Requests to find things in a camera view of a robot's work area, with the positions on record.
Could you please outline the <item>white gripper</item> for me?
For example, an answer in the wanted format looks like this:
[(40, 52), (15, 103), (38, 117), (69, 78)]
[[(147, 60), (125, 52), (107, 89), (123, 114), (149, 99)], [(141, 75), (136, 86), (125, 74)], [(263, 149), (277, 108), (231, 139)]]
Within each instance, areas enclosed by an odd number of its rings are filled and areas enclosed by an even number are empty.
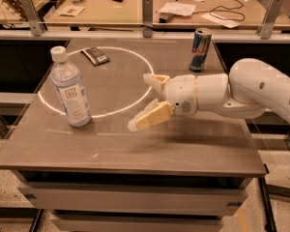
[(144, 82), (166, 101), (152, 100), (137, 113), (128, 123), (130, 131), (142, 131), (151, 126), (161, 124), (170, 119), (175, 113), (177, 116), (194, 115), (197, 111), (195, 76), (192, 74), (178, 75), (171, 78), (169, 75), (145, 73)]

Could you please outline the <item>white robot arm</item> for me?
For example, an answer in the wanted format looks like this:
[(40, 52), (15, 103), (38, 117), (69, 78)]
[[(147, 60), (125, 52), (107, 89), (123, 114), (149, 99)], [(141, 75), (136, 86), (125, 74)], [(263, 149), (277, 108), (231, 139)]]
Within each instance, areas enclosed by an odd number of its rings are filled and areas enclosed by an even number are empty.
[(171, 116), (211, 111), (229, 118), (252, 119), (272, 110), (290, 124), (290, 77), (252, 58), (237, 61), (229, 73), (143, 75), (144, 82), (163, 97), (151, 101), (129, 121), (130, 131), (161, 124)]

